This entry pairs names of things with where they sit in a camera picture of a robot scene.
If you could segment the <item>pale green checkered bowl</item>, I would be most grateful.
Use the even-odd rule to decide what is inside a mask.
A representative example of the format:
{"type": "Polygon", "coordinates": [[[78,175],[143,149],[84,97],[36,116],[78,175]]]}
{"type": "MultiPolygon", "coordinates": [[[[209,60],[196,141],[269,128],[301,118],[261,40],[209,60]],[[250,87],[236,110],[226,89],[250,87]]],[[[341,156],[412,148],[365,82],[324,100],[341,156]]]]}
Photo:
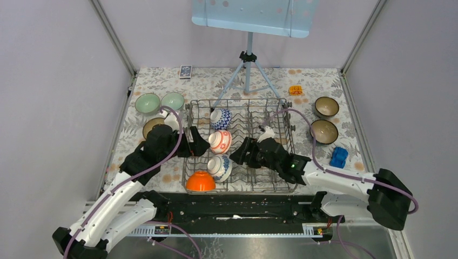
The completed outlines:
{"type": "Polygon", "coordinates": [[[185,98],[178,92],[167,93],[161,99],[162,106],[167,106],[175,111],[182,109],[184,104],[185,98]]]}

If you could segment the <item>pink speckled bowl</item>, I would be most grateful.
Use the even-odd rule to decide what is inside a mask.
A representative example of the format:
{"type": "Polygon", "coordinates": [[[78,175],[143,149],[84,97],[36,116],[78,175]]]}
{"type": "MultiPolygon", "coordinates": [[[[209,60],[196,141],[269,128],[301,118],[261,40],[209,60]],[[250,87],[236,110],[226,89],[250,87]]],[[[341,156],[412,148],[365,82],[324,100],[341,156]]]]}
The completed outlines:
{"type": "Polygon", "coordinates": [[[146,122],[146,124],[143,126],[142,129],[142,135],[143,138],[146,139],[148,133],[157,125],[163,125],[164,124],[164,118],[158,117],[158,118],[153,118],[150,119],[149,121],[146,122]]]}

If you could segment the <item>light green bowl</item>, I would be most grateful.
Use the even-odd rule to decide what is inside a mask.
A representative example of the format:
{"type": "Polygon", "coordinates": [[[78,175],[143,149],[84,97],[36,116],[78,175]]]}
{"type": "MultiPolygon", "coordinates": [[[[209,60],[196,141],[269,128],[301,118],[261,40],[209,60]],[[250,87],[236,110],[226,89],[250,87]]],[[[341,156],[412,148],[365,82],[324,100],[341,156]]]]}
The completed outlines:
{"type": "Polygon", "coordinates": [[[156,114],[160,108],[160,98],[154,93],[142,94],[136,100],[134,107],[137,112],[142,114],[156,114]]]}

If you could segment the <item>dark teal gold bowl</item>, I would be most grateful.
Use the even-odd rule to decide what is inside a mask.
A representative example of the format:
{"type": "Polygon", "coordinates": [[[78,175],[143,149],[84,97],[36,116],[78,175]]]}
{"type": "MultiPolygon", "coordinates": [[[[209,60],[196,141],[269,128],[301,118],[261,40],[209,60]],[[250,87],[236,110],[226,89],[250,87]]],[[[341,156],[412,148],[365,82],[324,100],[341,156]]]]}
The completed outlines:
{"type": "Polygon", "coordinates": [[[318,143],[323,145],[332,144],[339,137],[338,128],[332,122],[324,119],[312,122],[309,132],[318,143]]]}

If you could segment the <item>dark brown patterned bowl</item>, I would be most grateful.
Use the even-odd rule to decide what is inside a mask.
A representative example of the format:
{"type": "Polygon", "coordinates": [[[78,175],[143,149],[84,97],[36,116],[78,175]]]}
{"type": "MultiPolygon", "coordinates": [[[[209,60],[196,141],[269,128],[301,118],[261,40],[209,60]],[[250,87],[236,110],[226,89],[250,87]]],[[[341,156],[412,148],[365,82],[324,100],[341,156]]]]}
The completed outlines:
{"type": "Polygon", "coordinates": [[[338,102],[331,97],[319,97],[313,107],[316,115],[325,119],[337,115],[340,111],[338,102]]]}

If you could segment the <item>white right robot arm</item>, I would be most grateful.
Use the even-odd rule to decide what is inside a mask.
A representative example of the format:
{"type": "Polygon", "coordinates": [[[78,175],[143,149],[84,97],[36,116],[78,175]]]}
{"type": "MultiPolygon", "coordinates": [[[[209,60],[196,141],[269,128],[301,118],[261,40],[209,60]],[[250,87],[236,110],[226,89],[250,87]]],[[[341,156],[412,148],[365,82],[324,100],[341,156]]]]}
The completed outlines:
{"type": "Polygon", "coordinates": [[[412,192],[390,170],[357,173],[337,167],[323,167],[311,158],[286,151],[273,138],[262,141],[246,137],[230,159],[249,168],[266,167],[288,183],[320,186],[358,199],[357,203],[337,205],[338,198],[323,199],[310,207],[314,221],[324,222],[330,216],[370,215],[378,224],[403,230],[413,202],[412,192]]]}

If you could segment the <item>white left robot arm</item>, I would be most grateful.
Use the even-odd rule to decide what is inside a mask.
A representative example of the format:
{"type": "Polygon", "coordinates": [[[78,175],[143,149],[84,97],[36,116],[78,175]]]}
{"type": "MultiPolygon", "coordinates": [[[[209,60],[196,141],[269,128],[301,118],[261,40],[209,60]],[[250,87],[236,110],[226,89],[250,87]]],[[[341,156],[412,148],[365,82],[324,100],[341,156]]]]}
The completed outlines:
{"type": "Polygon", "coordinates": [[[118,213],[148,182],[160,167],[175,156],[202,156],[210,144],[190,127],[192,141],[183,130],[162,124],[149,131],[146,140],[129,154],[109,188],[71,227],[59,227],[52,238],[64,258],[106,258],[109,251],[138,226],[171,216],[166,197],[145,192],[138,203],[123,215],[118,213]]]}

